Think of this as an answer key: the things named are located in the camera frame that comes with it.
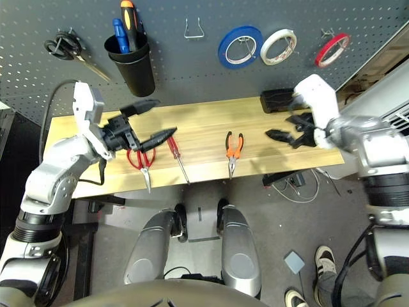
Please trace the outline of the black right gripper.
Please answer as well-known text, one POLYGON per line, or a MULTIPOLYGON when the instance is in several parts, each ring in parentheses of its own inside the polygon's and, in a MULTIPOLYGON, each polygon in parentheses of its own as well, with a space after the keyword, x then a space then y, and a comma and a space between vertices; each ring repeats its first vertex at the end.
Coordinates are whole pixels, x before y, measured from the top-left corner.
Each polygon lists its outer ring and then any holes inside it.
POLYGON ((299 148, 300 146, 316 147, 313 128, 315 124, 311 112, 293 114, 287 117, 286 121, 295 125, 296 131, 303 132, 303 134, 297 139, 294 139, 290 132, 277 129, 270 129, 265 134, 274 141, 292 143, 293 148, 299 148))

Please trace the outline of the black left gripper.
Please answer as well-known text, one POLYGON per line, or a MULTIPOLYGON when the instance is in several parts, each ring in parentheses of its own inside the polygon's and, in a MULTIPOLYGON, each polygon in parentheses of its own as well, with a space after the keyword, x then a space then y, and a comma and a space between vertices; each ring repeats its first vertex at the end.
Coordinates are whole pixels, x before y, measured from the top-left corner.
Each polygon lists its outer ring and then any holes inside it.
POLYGON ((107 149, 113 152, 122 149, 147 152, 166 142, 177 131, 176 127, 161 130, 140 143, 128 120, 128 117, 148 112, 159 104, 160 100, 157 99, 134 102, 122 107, 121 115, 108 119, 108 123, 102 128, 107 149))

